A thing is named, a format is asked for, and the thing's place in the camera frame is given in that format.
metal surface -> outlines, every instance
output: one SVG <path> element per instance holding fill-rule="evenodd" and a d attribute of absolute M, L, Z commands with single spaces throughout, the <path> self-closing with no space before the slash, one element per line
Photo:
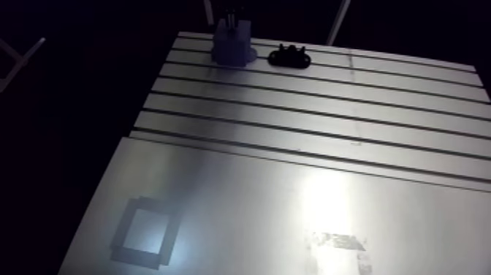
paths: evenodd
<path fill-rule="evenodd" d="M 291 154 L 308 154 L 367 165 L 389 165 L 396 169 L 418 170 L 425 173 L 475 178 L 491 182 L 491 170 L 489 169 L 491 162 L 482 159 L 147 111 L 140 112 L 135 126 L 186 135 L 196 139 L 288 151 Z"/>
<path fill-rule="evenodd" d="M 213 37 L 213 35 L 211 35 L 211 34 L 198 34 L 198 33 L 192 33 L 192 32 L 187 32 L 187 31 L 180 31 L 178 36 L 179 37 L 193 37 L 193 38 L 199 38 L 199 39 L 210 39 Z M 285 42 L 285 41 L 270 40 L 270 39 L 257 39 L 257 38 L 253 38 L 251 40 L 251 42 L 253 44 L 255 43 L 255 44 L 273 45 L 273 46 L 278 46 L 280 43 L 283 43 L 283 44 L 284 43 L 286 43 L 286 44 L 291 43 L 291 42 Z M 352 56 L 364 56 L 364 57 L 371 57 L 373 59 L 408 62 L 408 63 L 412 63 L 412 64 L 426 65 L 429 67 L 443 67 L 443 68 L 458 69 L 458 70 L 468 71 L 468 72 L 475 72 L 476 71 L 476 69 L 470 65 L 452 63 L 452 62 L 447 62 L 447 61 L 440 61 L 440 60 L 435 60 L 435 59 L 424 59 L 424 58 L 420 58 L 420 57 L 403 56 L 403 55 L 393 54 L 393 53 L 380 53 L 380 52 L 369 51 L 369 50 L 337 48 L 337 47 L 320 46 L 320 45 L 304 44 L 304 43 L 297 43 L 297 42 L 295 43 L 295 45 L 297 45 L 299 47 L 305 46 L 307 48 L 310 48 L 311 50 L 318 50 L 318 51 L 325 52 L 325 53 L 340 53 L 340 54 L 348 54 L 348 55 L 352 55 Z"/>
<path fill-rule="evenodd" d="M 473 67 L 308 45 L 306 70 L 224 68 L 180 35 L 60 274 L 491 271 Z"/>
<path fill-rule="evenodd" d="M 278 45 L 252 44 L 260 58 L 267 58 L 276 50 Z M 213 41 L 210 39 L 192 39 L 179 37 L 172 46 L 176 49 L 189 49 L 198 51 L 211 51 Z M 482 86 L 479 76 L 473 72 L 446 69 L 442 67 L 429 67 L 421 64 L 404 63 L 399 61 L 373 59 L 362 56 L 352 56 L 339 53 L 324 53 L 310 50 L 307 46 L 308 55 L 314 60 L 314 64 L 328 67 L 344 67 L 346 69 L 368 70 L 388 74 L 399 74 L 416 78 L 439 80 L 443 82 L 461 83 L 474 86 Z"/>
<path fill-rule="evenodd" d="M 301 154 L 289 154 L 288 152 L 264 150 L 262 148 L 252 148 L 250 146 L 238 146 L 237 144 L 226 144 L 212 140 L 196 140 L 190 137 L 163 135 L 160 132 L 146 132 L 142 131 L 141 129 L 135 129 L 129 136 L 131 138 L 141 140 L 150 140 L 159 143 L 175 144 L 191 148 L 201 148 L 226 154 L 257 157 L 260 159 L 269 159 L 285 163 L 308 165 L 312 167 L 322 167 L 339 171 L 356 171 L 356 173 L 363 175 L 394 178 L 397 180 L 410 181 L 413 184 L 429 184 L 440 187 L 491 192 L 491 184 L 485 182 L 469 181 L 468 179 L 419 173 L 410 170 L 398 170 L 393 169 L 392 167 L 372 166 L 355 162 L 340 162 L 336 159 L 310 157 Z"/>
<path fill-rule="evenodd" d="M 209 67 L 217 66 L 211 61 L 211 55 L 209 53 L 197 53 L 185 50 L 171 50 L 167 56 L 167 61 Z M 301 70 L 285 67 L 272 67 L 267 63 L 267 60 L 264 59 L 257 59 L 255 62 L 247 64 L 243 70 L 293 76 L 295 77 L 294 79 L 301 77 L 314 80 L 333 81 L 334 83 L 332 83 L 332 85 L 338 86 L 363 86 L 385 89 L 387 92 L 398 90 L 399 92 L 431 94 L 440 97 L 489 102 L 487 93 L 482 88 L 470 86 L 462 87 L 461 85 L 453 83 L 409 78 L 399 75 L 387 75 L 377 72 L 360 72 L 356 70 L 316 65 L 310 65 L 309 68 Z"/>
<path fill-rule="evenodd" d="M 359 114 L 363 116 L 376 116 L 380 120 L 396 120 L 406 124 L 421 124 L 421 118 L 424 117 L 425 124 L 438 123 L 443 125 L 455 123 L 457 127 L 452 126 L 452 129 L 463 127 L 462 131 L 464 132 L 489 131 L 489 126 L 486 127 L 489 124 L 487 121 L 484 123 L 475 119 L 461 120 L 462 118 L 458 116 L 441 116 L 434 112 L 472 116 L 487 120 L 491 119 L 491 108 L 485 104 L 449 99 L 446 97 L 433 97 L 424 94 L 409 94 L 362 86 L 341 85 L 304 78 L 295 79 L 281 75 L 237 72 L 227 69 L 195 67 L 182 64 L 164 64 L 160 75 L 184 78 L 186 80 L 203 80 L 214 83 L 260 88 L 267 93 L 285 91 L 304 96 L 316 96 L 314 98 L 319 101 L 336 102 L 336 105 L 341 108 L 345 106 L 356 108 L 359 110 Z M 424 110 L 424 112 L 405 110 L 408 108 L 420 109 Z M 329 108 L 324 108 L 324 112 L 329 111 Z"/>
<path fill-rule="evenodd" d="M 158 270 L 110 259 L 139 196 L 185 202 Z M 60 274 L 486 274 L 490 208 L 487 193 L 124 138 Z"/>
<path fill-rule="evenodd" d="M 491 159 L 491 140 L 213 100 L 149 94 L 144 108 L 275 127 L 352 142 L 381 143 Z"/>

black clamp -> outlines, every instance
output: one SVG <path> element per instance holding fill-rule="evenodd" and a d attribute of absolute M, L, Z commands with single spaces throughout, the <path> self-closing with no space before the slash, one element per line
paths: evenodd
<path fill-rule="evenodd" d="M 305 54 L 305 47 L 297 50 L 294 45 L 290 45 L 285 49 L 283 44 L 280 44 L 280 50 L 271 52 L 267 60 L 273 66 L 297 69 L 305 69 L 311 65 L 311 57 Z"/>

